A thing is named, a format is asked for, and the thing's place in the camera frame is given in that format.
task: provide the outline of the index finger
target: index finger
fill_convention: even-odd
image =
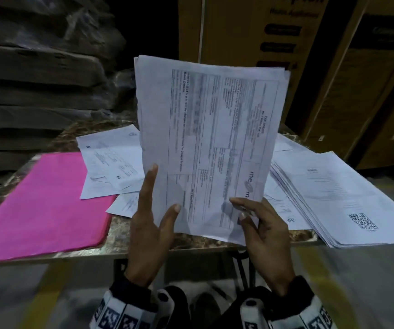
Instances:
[[[153,164],[145,176],[141,190],[139,192],[138,211],[151,212],[151,204],[153,203],[153,188],[156,182],[157,171],[159,167]]]
[[[254,211],[257,216],[266,223],[275,224],[278,222],[273,212],[261,202],[252,201],[242,197],[231,197],[229,200],[232,204],[243,205],[247,209]]]

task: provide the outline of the pink folder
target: pink folder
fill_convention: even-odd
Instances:
[[[80,199],[86,174],[79,152],[41,157],[0,205],[0,261],[104,240],[115,196]]]

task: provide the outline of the barcode symbol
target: barcode symbol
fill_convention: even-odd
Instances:
[[[364,213],[349,214],[348,216],[354,223],[357,223],[357,225],[364,230],[375,231],[378,229],[378,226],[375,225]]]

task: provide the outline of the marble-patterned tabletop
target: marble-patterned tabletop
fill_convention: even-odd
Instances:
[[[125,120],[119,121],[80,121],[74,123],[68,129],[63,131],[51,144],[43,150],[48,152],[73,152],[78,151],[77,136],[101,132],[113,128],[123,127],[137,122],[133,115],[129,115]],[[297,140],[287,127],[281,126],[279,132],[292,140]],[[32,157],[23,167],[0,186],[0,204],[12,192],[20,181],[28,174],[35,162],[40,158],[40,154]],[[113,215],[110,228],[104,242],[97,246],[87,249],[74,250],[68,252],[59,252],[41,256],[26,257],[17,260],[10,260],[9,263],[18,262],[50,262],[51,260],[63,258],[86,258],[96,256],[108,256],[112,258],[125,258],[128,253],[128,241],[130,233],[130,219],[122,216]],[[290,237],[294,246],[311,245],[318,243],[319,239],[313,230],[295,230],[290,231]],[[226,243],[201,236],[190,236],[187,234],[177,233],[171,251],[224,251],[243,249],[234,243]]]

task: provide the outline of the paper stack with qr code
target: paper stack with qr code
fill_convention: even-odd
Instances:
[[[328,246],[394,243],[394,201],[334,152],[281,151],[271,173]]]

